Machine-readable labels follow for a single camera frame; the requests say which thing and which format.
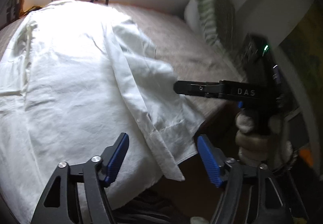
blue gripper pad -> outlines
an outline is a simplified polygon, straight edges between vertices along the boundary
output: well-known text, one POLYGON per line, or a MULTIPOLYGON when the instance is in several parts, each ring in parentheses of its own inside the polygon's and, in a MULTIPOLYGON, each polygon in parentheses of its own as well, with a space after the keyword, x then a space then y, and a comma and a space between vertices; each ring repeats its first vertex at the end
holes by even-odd
POLYGON ((216 161, 216 154, 214 149, 215 148, 206 135, 199 136, 197 138, 197 150, 200 153, 205 170, 209 176, 209 180, 218 188, 222 185, 223 180, 220 177, 220 167, 218 165, 218 162, 216 161))
POLYGON ((127 154, 128 148, 129 136, 127 134, 124 134, 119 146, 117 147, 107 166, 107 177, 105 178, 104 182, 106 182, 108 185, 116 180, 122 162, 127 154))

pillow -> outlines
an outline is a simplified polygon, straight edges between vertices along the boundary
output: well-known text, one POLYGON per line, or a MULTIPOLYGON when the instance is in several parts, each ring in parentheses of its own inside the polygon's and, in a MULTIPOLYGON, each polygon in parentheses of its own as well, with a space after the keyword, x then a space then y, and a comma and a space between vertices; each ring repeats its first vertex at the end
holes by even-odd
POLYGON ((184 16, 189 27, 208 45, 220 41, 225 51, 233 50, 235 8, 229 0, 190 0, 184 16))

silver screw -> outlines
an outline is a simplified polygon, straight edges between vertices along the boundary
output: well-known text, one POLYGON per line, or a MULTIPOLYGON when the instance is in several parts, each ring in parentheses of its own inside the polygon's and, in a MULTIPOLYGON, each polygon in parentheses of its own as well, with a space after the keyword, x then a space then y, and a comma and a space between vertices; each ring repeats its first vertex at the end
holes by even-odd
POLYGON ((94 156, 93 158, 91 158, 92 162, 99 162, 101 160, 100 156, 94 156))
POLYGON ((65 161, 59 162, 59 168, 63 169, 67 166, 67 163, 65 161))
POLYGON ((266 164, 260 164, 260 166, 259 166, 261 169, 267 169, 268 168, 268 166, 266 165, 266 164))
POLYGON ((227 158, 227 159, 225 160, 225 162, 226 162, 226 163, 229 163, 229 164, 233 164, 233 163, 235 163, 235 159, 234 159, 234 158, 232 158, 232 157, 229 157, 229 158, 227 158))

blue rubber pad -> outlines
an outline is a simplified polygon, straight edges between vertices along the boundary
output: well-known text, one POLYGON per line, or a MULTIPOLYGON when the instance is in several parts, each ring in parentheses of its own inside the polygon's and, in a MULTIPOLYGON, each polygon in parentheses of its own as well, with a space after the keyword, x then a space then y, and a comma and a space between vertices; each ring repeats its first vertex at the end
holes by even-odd
POLYGON ((110 185, 116 180, 120 167, 124 160, 124 157, 127 154, 128 148, 129 148, 129 136, 125 134, 107 166, 107 177, 105 178, 104 181, 108 185, 110 185))
POLYGON ((200 153, 205 170, 211 183, 218 188, 222 185, 223 180, 220 178, 220 168, 212 154, 211 147, 202 136, 197 138, 197 150, 200 153))

white glove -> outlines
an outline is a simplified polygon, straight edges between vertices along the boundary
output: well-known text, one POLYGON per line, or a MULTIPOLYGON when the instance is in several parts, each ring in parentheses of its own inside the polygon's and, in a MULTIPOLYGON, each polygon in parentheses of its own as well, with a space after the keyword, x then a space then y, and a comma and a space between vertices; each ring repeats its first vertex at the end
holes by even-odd
POLYGON ((258 113, 254 110, 243 110, 235 118, 238 132, 235 143, 240 146, 239 158, 247 165, 256 167, 267 160, 270 169, 277 169, 284 162, 288 162, 293 150, 289 141, 280 136, 281 119, 278 115, 269 119, 269 136, 255 133, 258 126, 258 113))

